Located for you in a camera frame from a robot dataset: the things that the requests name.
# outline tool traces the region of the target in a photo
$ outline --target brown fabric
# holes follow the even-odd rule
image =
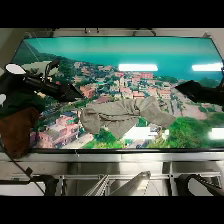
[[[21,158],[30,146],[30,131],[39,118],[39,112],[29,107],[0,120],[0,135],[5,150],[13,158]]]

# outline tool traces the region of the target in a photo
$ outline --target display panel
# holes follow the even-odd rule
[[[222,60],[211,39],[31,38],[23,40],[12,62],[25,69],[35,69],[40,68],[41,62],[46,65],[47,61],[55,58],[60,58],[61,63],[59,71],[51,74],[52,81],[72,82],[80,88],[86,99],[58,103],[40,94],[46,109],[31,133],[32,147],[150,149],[224,146],[222,137],[217,137],[222,136],[224,126],[221,107],[193,103],[174,89],[188,80],[198,81],[207,87],[219,84]],[[161,111],[176,118],[169,127],[139,117],[131,129],[116,138],[116,134],[107,129],[91,134],[80,121],[81,111],[89,105],[151,96],[156,99]]]

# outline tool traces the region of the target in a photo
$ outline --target crumpled gray fabric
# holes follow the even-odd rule
[[[176,119],[159,109],[155,97],[147,97],[91,104],[81,112],[80,121],[91,134],[98,134],[105,126],[116,138],[121,138],[138,122],[139,116],[165,128]]]

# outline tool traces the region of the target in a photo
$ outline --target town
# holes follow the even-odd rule
[[[45,124],[44,129],[39,127],[37,131],[33,131],[31,133],[33,147],[85,148],[88,142],[94,140],[94,136],[85,132],[79,117],[81,108],[89,104],[114,102],[122,99],[144,99],[153,96],[157,99],[161,110],[175,117],[183,116],[205,120],[207,112],[222,111],[221,107],[217,105],[193,103],[174,88],[187,80],[177,80],[170,76],[156,76],[151,72],[121,72],[115,66],[92,65],[87,62],[75,62],[73,66],[74,75],[67,77],[67,80],[79,87],[86,99],[63,105],[60,115],[55,120],[51,119],[50,123]],[[55,77],[63,78],[64,74],[56,74]],[[158,129],[155,124],[146,122],[144,126],[153,126],[154,129],[159,130],[158,136],[167,138],[164,136],[165,131],[161,133],[162,129]],[[122,141],[122,147],[138,148],[139,141],[136,140],[134,143],[131,141],[130,144]],[[141,140],[141,145],[145,145],[144,140]]]

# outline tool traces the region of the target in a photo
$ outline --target brown cloth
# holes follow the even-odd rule
[[[18,159],[27,153],[30,146],[30,130],[38,119],[38,110],[29,107],[0,120],[2,143],[12,158]]]
[[[176,119],[162,112],[155,97],[151,96],[145,99],[91,104],[82,111],[80,121],[91,134],[98,134],[100,128],[105,126],[116,138],[121,138],[138,122],[139,116],[165,128]]]

